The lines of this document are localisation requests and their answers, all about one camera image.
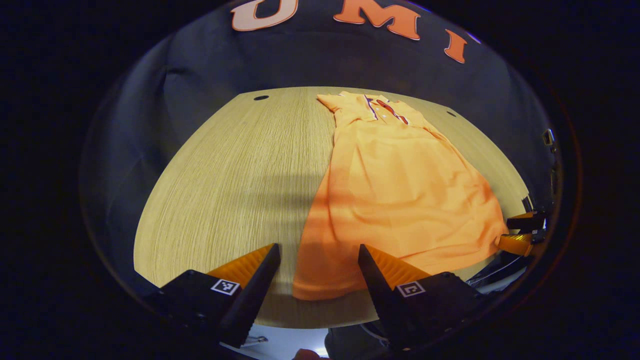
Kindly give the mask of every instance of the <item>orange letter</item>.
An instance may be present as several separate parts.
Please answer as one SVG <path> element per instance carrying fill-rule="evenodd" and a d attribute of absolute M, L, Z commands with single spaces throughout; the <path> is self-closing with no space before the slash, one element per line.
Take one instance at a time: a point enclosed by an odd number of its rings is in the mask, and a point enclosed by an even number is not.
<path fill-rule="evenodd" d="M 364 24 L 365 21 L 360 16 L 360 9 L 364 11 L 371 24 L 376 28 L 393 18 L 393 24 L 387 26 L 389 31 L 413 40 L 420 40 L 420 36 L 416 32 L 416 20 L 420 15 L 400 5 L 382 8 L 374 0 L 344 0 L 342 12 L 334 15 L 333 18 L 336 21 L 350 24 Z"/>
<path fill-rule="evenodd" d="M 465 51 L 467 41 L 449 29 L 445 29 L 445 31 L 449 33 L 449 47 L 444 49 L 444 53 L 453 60 L 464 64 L 465 59 L 462 57 L 462 54 Z"/>
<path fill-rule="evenodd" d="M 231 10 L 234 13 L 231 27 L 236 31 L 253 31 L 268 28 L 289 20 L 298 9 L 298 0 L 280 0 L 278 12 L 272 16 L 258 19 L 255 17 L 255 11 L 258 9 L 258 4 L 263 1 L 253 0 Z"/>

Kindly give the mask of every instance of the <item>orange polo shirt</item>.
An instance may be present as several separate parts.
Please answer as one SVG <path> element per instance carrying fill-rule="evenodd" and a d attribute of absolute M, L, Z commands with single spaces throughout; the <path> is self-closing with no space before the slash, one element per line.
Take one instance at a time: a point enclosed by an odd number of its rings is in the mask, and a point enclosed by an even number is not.
<path fill-rule="evenodd" d="M 365 289 L 361 243 L 429 274 L 497 251 L 508 230 L 491 187 L 421 113 L 384 96 L 318 99 L 334 112 L 334 146 L 303 230 L 294 297 Z"/>

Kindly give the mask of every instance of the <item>cable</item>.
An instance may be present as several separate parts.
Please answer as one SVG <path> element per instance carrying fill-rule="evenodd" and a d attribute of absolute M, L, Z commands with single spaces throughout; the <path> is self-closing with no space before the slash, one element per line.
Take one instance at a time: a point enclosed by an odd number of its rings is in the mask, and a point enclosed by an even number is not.
<path fill-rule="evenodd" d="M 258 336 L 257 338 L 254 336 L 247 336 L 244 344 L 240 345 L 240 347 L 250 347 L 261 343 L 267 343 L 268 341 L 269 339 L 265 338 L 264 336 Z"/>
<path fill-rule="evenodd" d="M 509 286 L 512 282 L 516 281 L 522 274 L 524 274 L 526 270 L 527 270 L 527 267 L 525 266 L 522 270 L 519 270 L 513 275 L 507 276 L 504 279 L 496 281 L 492 284 L 480 286 L 476 290 L 479 293 L 483 293 L 483 294 L 487 294 L 496 290 L 504 290 L 504 288 Z"/>
<path fill-rule="evenodd" d="M 481 277 L 480 279 L 478 279 L 478 280 L 476 280 L 476 281 L 474 281 L 474 282 L 469 282 L 469 281 L 467 281 L 467 284 L 469 284 L 469 285 L 473 285 L 473 284 L 475 284 L 475 283 L 477 283 L 477 282 L 479 282 L 479 281 L 482 281 L 482 280 L 486 279 L 487 277 L 489 277 L 489 276 L 491 276 L 491 275 L 493 275 L 493 274 L 495 274 L 495 273 L 497 273 L 497 272 L 499 272 L 499 271 L 501 271 L 501 270 L 505 269 L 507 266 L 509 266 L 509 265 L 511 265 L 511 264 L 513 264 L 513 263 L 515 263 L 515 262 L 516 262 L 516 261 L 518 261 L 518 259 L 520 259 L 520 258 L 521 258 L 521 256 L 518 256 L 517 258 L 515 258 L 512 262 L 508 263 L 507 265 L 504 265 L 503 267 L 499 268 L 498 270 L 496 270 L 496 271 L 494 271 L 494 272 L 490 273 L 489 275 L 483 276 L 483 277 Z"/>
<path fill-rule="evenodd" d="M 389 339 L 387 339 L 387 338 L 383 338 L 382 336 L 380 336 L 380 335 L 378 335 L 378 334 L 373 333 L 371 330 L 367 329 L 367 327 L 366 327 L 363 323 L 361 323 L 361 324 L 360 324 L 360 327 L 361 327 L 361 328 L 362 328 L 362 330 L 364 330 L 367 334 L 369 334 L 369 335 L 373 336 L 374 338 L 378 339 L 379 341 L 384 342 L 384 343 L 389 343 Z"/>

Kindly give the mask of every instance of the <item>letter m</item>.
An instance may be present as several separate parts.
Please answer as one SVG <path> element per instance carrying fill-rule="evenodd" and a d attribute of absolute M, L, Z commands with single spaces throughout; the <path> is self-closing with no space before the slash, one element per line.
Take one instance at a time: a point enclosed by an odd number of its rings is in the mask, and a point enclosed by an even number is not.
<path fill-rule="evenodd" d="M 360 16 L 360 10 L 365 13 L 373 26 L 379 28 L 393 19 L 393 23 L 387 26 L 389 31 L 413 40 L 420 40 L 416 25 L 420 15 L 400 5 L 382 8 L 375 0 L 344 0 L 342 12 L 334 15 L 333 19 L 350 24 L 364 24 L 365 20 Z"/>

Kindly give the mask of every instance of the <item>wooden table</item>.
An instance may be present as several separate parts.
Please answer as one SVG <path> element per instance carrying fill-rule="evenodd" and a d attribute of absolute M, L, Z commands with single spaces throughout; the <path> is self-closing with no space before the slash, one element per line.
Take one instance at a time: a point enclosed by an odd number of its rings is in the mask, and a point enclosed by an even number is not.
<path fill-rule="evenodd" d="M 333 113 L 317 94 L 340 91 L 402 100 L 440 130 L 485 176 L 505 217 L 525 212 L 528 191 L 507 157 L 445 106 L 377 90 L 306 86 L 240 94 L 180 148 L 156 183 L 138 224 L 137 272 L 163 286 L 187 269 L 208 272 L 269 243 L 282 263 L 257 324 L 321 328 L 377 319 L 369 294 L 307 302 L 291 296 L 300 236 L 333 148 Z M 267 99 L 254 98 L 268 95 Z M 490 259 L 455 271 L 463 280 Z"/>

